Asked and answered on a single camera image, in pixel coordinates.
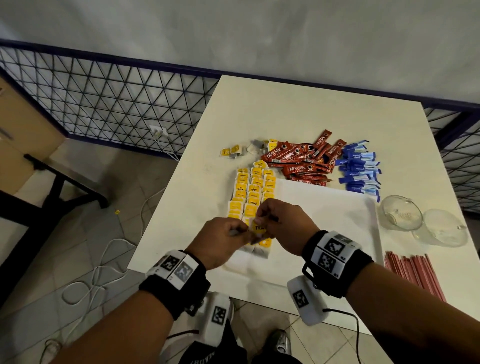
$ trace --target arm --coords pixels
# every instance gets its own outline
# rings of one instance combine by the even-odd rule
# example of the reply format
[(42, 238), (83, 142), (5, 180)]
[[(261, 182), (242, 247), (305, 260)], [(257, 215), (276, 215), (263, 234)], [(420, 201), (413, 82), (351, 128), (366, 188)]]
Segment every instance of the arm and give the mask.
[[(231, 230), (239, 234), (231, 236)], [(242, 221), (215, 218), (205, 224), (185, 252), (210, 270), (223, 265), (252, 237)], [(156, 363), (173, 321), (172, 314), (155, 296), (139, 291), (61, 350), (52, 364)]]
[[(290, 253), (302, 255), (320, 229), (300, 206), (268, 199), (258, 224)], [(322, 277), (315, 277), (321, 288)], [(396, 363), (480, 362), (480, 323), (425, 290), (370, 263), (347, 289), (347, 300)]]

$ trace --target hand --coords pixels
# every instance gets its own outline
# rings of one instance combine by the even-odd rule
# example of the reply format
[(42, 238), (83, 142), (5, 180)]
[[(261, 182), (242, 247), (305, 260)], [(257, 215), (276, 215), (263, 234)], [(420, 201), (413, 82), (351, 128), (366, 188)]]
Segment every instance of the hand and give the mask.
[(271, 238), (276, 238), (283, 248), (301, 256), (303, 247), (320, 229), (300, 206), (269, 198), (257, 211), (255, 222), (267, 230)]
[[(231, 231), (239, 234), (232, 236)], [(214, 218), (207, 221), (185, 252), (193, 254), (206, 270), (227, 262), (233, 253), (251, 242), (254, 235), (247, 224), (237, 218)]]

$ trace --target shoe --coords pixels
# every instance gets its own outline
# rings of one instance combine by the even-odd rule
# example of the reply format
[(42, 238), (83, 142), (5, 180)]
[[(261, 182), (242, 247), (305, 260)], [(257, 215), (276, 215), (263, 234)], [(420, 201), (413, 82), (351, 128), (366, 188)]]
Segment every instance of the shoe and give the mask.
[(285, 330), (275, 330), (267, 338), (264, 351), (275, 351), (282, 354), (292, 355), (290, 338)]

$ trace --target white table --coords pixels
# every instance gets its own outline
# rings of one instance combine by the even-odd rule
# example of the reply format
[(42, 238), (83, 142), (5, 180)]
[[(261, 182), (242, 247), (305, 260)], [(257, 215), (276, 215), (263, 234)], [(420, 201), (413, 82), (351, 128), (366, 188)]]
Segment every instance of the white table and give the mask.
[[(128, 268), (146, 272), (165, 252), (185, 248), (207, 220), (225, 216), (231, 176), (255, 157), (220, 158), (221, 149), (252, 139), (314, 142), (324, 129), (333, 132), (330, 142), (370, 140), (382, 162), (382, 197), (406, 196), (422, 211), (445, 209), (464, 220), (420, 103), (222, 76)], [(336, 169), (328, 187), (343, 189), (340, 176)], [(420, 247), (410, 233), (382, 227), (380, 236), (384, 251), (427, 250), (447, 301), (480, 320), (480, 261), (470, 238), (449, 249)], [(207, 277), (212, 291), (298, 314), (285, 287), (221, 268)], [(327, 322), (355, 329), (344, 315)]]

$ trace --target wall socket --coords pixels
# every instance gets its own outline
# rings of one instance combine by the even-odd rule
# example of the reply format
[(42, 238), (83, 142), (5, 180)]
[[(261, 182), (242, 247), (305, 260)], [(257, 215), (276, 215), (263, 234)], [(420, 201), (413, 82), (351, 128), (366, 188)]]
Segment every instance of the wall socket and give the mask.
[(149, 125), (150, 131), (155, 139), (158, 139), (162, 136), (168, 137), (168, 132), (166, 128), (163, 128), (159, 125)]

